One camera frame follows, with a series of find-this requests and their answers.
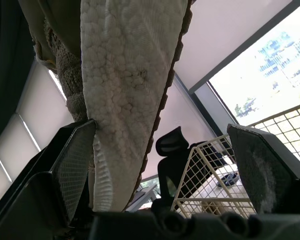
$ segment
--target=textured rubber sole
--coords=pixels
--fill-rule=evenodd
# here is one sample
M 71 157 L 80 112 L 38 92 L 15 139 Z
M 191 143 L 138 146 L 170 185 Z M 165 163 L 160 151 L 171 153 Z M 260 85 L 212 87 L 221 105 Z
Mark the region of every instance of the textured rubber sole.
M 185 35 L 188 32 L 188 29 L 189 29 L 189 26 L 190 26 L 190 22 L 191 22 L 191 18 L 192 18 L 192 12 L 190 10 L 190 7 L 191 7 L 192 3 L 194 3 L 193 0 L 188 0 L 186 11 L 185 11 L 183 21 L 182 21 L 181 31 L 180 31 L 180 34 L 179 34 L 179 37 L 178 37 L 178 43 L 177 43 L 175 51 L 174 51 L 174 56 L 173 56 L 171 67 L 170 67 L 170 70 L 169 70 L 169 73 L 168 73 L 168 77 L 167 77 L 166 85 L 165 85 L 165 88 L 164 88 L 164 92 L 163 92 L 163 95 L 162 95 L 162 98 L 161 98 L 161 101 L 160 101 L 160 105 L 159 105 L 159 109 L 158 109 L 158 112 L 156 114 L 156 118 L 155 118 L 155 121 L 154 121 L 154 124 L 153 124 L 151 137 L 150 137 L 148 145 L 146 147 L 146 151 L 145 151 L 145 154 L 144 154 L 144 158 L 143 158 L 141 170 L 140 170 L 140 173 L 139 173 L 139 177 L 138 177 L 138 180 L 137 180 L 136 185 L 134 187 L 133 194 L 132 194 L 131 198 L 129 199 L 129 201 L 128 201 L 128 203 L 127 203 L 127 205 L 125 206 L 124 209 L 127 209 L 128 204 L 134 199 L 135 192 L 137 191 L 137 189 L 138 189 L 138 187 L 141 183 L 141 180 L 142 180 L 142 173 L 146 170 L 146 166 L 147 166 L 147 163 L 148 163 L 147 155 L 150 153 L 150 151 L 152 149 L 152 145 L 154 144 L 153 136 L 154 136 L 155 131 L 158 129 L 159 123 L 160 123 L 160 120 L 161 120 L 160 112 L 165 108 L 165 105 L 166 105 L 166 102 L 167 102 L 167 99 L 168 99 L 167 91 L 168 91 L 168 88 L 171 87 L 171 85 L 173 84 L 173 81 L 174 81 L 174 77 L 175 77 L 174 66 L 175 66 L 175 63 L 177 61 L 179 61 L 180 55 L 181 55 L 181 52 L 182 52 L 182 48 L 184 46 L 183 43 L 182 43 L 182 37 L 183 37 L 183 35 Z

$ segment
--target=white shoe sole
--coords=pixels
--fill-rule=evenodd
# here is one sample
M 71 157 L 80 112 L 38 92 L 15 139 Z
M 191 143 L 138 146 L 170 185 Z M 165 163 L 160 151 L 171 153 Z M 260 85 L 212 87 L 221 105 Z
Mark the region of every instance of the white shoe sole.
M 95 212 L 122 211 L 135 191 L 189 7 L 188 0 L 81 1 L 83 94 L 97 122 Z

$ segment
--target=chair headrest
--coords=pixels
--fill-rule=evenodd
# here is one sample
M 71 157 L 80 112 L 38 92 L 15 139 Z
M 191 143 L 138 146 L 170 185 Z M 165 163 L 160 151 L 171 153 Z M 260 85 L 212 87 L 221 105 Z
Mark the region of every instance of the chair headrest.
M 181 132 L 181 126 L 160 137 L 155 143 L 156 152 L 162 157 L 168 157 L 188 149 L 189 143 Z

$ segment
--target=wire basket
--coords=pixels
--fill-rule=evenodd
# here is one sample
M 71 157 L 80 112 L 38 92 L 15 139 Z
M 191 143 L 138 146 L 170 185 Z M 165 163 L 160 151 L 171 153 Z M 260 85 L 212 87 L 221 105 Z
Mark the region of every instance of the wire basket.
M 233 185 L 222 179 L 229 175 L 239 173 L 228 135 L 192 148 L 171 209 L 186 218 L 195 213 L 221 215 L 231 211 L 244 218 L 254 214 L 239 177 Z
M 276 135 L 300 160 L 300 105 L 250 127 Z M 223 177 L 238 172 L 229 135 L 194 147 L 189 155 L 171 210 L 186 218 L 196 213 L 235 212 L 247 218 L 256 211 L 242 182 L 226 186 Z

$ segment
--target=mesh panel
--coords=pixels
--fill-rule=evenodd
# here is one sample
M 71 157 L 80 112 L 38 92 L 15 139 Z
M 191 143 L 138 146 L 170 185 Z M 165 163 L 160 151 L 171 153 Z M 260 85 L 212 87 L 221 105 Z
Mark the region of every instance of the mesh panel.
M 59 156 L 53 171 L 66 213 L 71 221 L 75 215 L 87 179 L 89 160 L 93 159 L 94 123 L 78 128 Z

